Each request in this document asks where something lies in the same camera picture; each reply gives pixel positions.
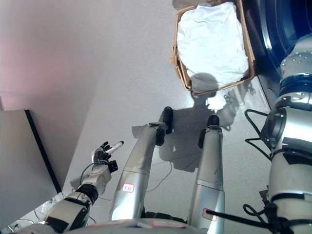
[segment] white towel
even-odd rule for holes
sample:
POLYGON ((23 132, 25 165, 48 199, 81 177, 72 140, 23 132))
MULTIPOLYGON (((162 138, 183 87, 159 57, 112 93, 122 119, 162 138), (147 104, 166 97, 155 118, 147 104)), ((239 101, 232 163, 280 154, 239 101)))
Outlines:
POLYGON ((213 7, 201 3, 185 12, 178 25, 177 48, 196 93, 239 81, 248 70, 232 2, 213 7))

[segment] laundry basket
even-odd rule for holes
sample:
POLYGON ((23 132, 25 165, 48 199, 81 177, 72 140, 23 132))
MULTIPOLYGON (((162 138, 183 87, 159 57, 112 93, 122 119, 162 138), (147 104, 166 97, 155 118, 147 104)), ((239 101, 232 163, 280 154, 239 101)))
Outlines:
MULTIPOLYGON (((207 2, 210 3, 212 6, 214 6, 214 5, 222 4, 223 2, 226 2, 226 0, 209 0, 207 2)), ((201 95, 215 93, 216 91, 219 91, 219 90, 228 89, 236 85, 242 84, 248 80, 251 80, 255 76, 255 59, 254 59, 254 53, 253 53, 253 49, 251 46, 251 42, 249 39, 248 30, 247 30, 247 26, 245 22, 243 2, 242 0, 233 0, 232 2, 234 2, 234 4, 236 5, 236 15, 242 26, 244 48, 245 48, 246 56, 248 57, 248 65, 249 65, 248 74, 245 77, 242 77, 240 81, 231 83, 229 85, 220 87, 218 89, 205 91, 201 93, 192 92, 192 81, 187 74, 187 69, 185 65, 182 63, 179 57, 178 49, 177 49, 177 42, 176 42, 177 32, 178 32, 178 23, 180 22, 182 15, 189 10, 196 9, 196 6, 191 6, 191 7, 179 10, 177 12, 176 22, 175 22, 175 43, 172 46, 173 54, 171 56, 171 63, 174 65, 176 74, 181 79, 185 90, 191 91, 193 96, 201 96, 201 95)))

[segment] white wall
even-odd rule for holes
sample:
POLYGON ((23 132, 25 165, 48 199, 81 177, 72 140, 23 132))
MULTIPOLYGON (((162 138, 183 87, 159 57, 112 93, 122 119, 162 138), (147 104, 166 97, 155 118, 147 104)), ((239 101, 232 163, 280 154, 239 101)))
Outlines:
POLYGON ((98 77, 105 76, 104 3, 0 3, 2 108, 32 111, 61 186, 98 77))
POLYGON ((57 194, 23 110, 0 112, 0 230, 57 194))

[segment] black strap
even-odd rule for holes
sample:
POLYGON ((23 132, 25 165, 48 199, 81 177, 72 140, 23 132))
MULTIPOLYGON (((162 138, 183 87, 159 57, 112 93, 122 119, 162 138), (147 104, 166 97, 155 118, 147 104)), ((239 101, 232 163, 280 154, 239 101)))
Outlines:
POLYGON ((219 212, 210 211, 210 210, 206 210, 206 213, 208 213, 210 215, 216 215, 218 217, 225 218, 225 219, 228 219, 231 221, 235 221, 235 222, 244 223, 247 225, 259 227, 259 228, 266 228, 266 229, 273 228, 273 225, 270 223, 260 223, 257 221, 253 221, 253 220, 246 219, 246 218, 241 218, 241 217, 231 215, 231 214, 219 213, 219 212))

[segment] wire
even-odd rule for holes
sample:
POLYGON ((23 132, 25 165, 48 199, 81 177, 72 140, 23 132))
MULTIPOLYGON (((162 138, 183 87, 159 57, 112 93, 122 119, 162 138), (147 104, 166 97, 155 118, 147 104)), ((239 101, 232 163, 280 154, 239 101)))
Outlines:
POLYGON ((273 224, 271 224, 271 223, 257 222, 257 221, 253 221, 253 220, 246 219, 246 218, 241 218, 241 217, 231 215, 231 214, 219 213, 219 212, 215 212, 215 211, 211 211, 211 210, 206 210, 206 213, 208 213, 210 215, 216 215, 218 217, 225 218, 225 219, 228 219, 231 221, 235 221, 235 222, 244 223, 247 225, 259 227, 259 228, 267 228, 267 229, 273 228, 273 224))
POLYGON ((38 221, 39 221, 39 220, 40 220, 40 218, 39 218, 39 216, 38 216, 38 214, 37 214, 36 210, 34 210, 34 213, 35 213, 35 216, 37 217, 37 219, 38 219, 38 221))
POLYGON ((96 222, 96 220, 94 219, 94 218, 92 218, 91 216, 89 216, 89 219, 92 219, 93 220, 93 222, 94 222, 94 224, 96 224, 97 222, 96 222))
POLYGON ((31 222, 32 224, 35 224, 32 220, 30 219, 18 219, 19 221, 28 221, 28 222, 31 222))
POLYGON ((255 144, 251 143, 251 141, 253 140, 261 140, 260 138, 249 138, 249 139, 245 139, 245 142, 250 144, 251 146, 254 146, 260 153, 262 153, 268 160, 272 161, 271 159, 271 154, 268 155, 266 154, 263 150, 261 150, 258 146, 256 146, 255 144))
POLYGON ((81 183, 82 183, 83 174, 85 173, 85 171, 86 171, 89 167, 91 167, 91 166, 93 166, 93 165, 96 165, 96 164, 99 164, 99 163, 103 163, 103 162, 107 162, 107 161, 105 161, 105 160, 100 160, 100 161, 97 161, 97 162, 90 163, 90 164, 82 171, 81 176, 80 176, 80 180, 79 180, 79 185, 81 185, 81 183))
POLYGON ((244 205, 243 205, 243 210, 244 210, 248 215, 250 215, 250 216, 256 216, 262 223, 265 223, 264 219, 260 216, 260 215, 264 214, 264 209, 261 210, 261 211, 259 211, 259 212, 257 212, 251 205, 249 205, 249 204, 244 204, 244 205))
POLYGON ((153 191, 153 190, 155 190, 169 175, 170 175, 170 173, 172 172, 172 164, 171 164, 171 162, 169 162, 170 163, 170 171, 167 173, 167 175, 156 185, 156 187, 154 187, 154 188, 152 188, 152 189, 150 189, 150 190, 147 190, 146 192, 148 193, 148 192, 151 192, 151 191, 153 191))
POLYGON ((105 200, 105 201, 111 201, 111 199, 107 199, 107 198, 102 198, 99 196, 99 199, 105 200))
POLYGON ((255 147, 260 153, 262 153, 268 160, 271 161, 271 160, 272 160, 272 159, 271 159, 271 154, 268 155, 268 154, 265 153, 262 149, 260 149, 258 146, 256 146, 255 144, 251 143, 251 141, 254 141, 254 140, 261 140, 261 136, 260 136, 260 135, 261 135, 261 132, 260 132, 260 130, 258 129, 258 127, 255 125, 255 123, 252 121, 252 119, 249 117, 249 115, 248 115, 249 112, 256 113, 256 114, 262 115, 262 116, 268 116, 268 114, 263 113, 263 112, 260 112, 260 111, 252 110, 252 109, 247 109, 247 110, 245 111, 244 114, 245 114, 246 119, 247 119, 248 122, 253 126, 253 129, 257 132, 258 137, 259 137, 259 138, 249 138, 249 139, 245 139, 245 142, 248 143, 248 144, 250 144, 251 146, 255 147))
POLYGON ((11 228, 11 226, 10 226, 10 225, 8 225, 8 228, 10 229, 10 231, 11 231, 11 232, 14 232, 14 229, 13 229, 13 228, 11 228))
POLYGON ((260 137, 260 131, 259 131, 258 127, 255 125, 255 123, 252 121, 252 119, 249 117, 249 115, 248 115, 249 112, 256 113, 256 114, 262 115, 262 116, 268 116, 268 114, 260 112, 260 111, 252 110, 252 109, 247 109, 244 113, 246 119, 253 126, 254 130, 257 132, 258 136, 260 137))

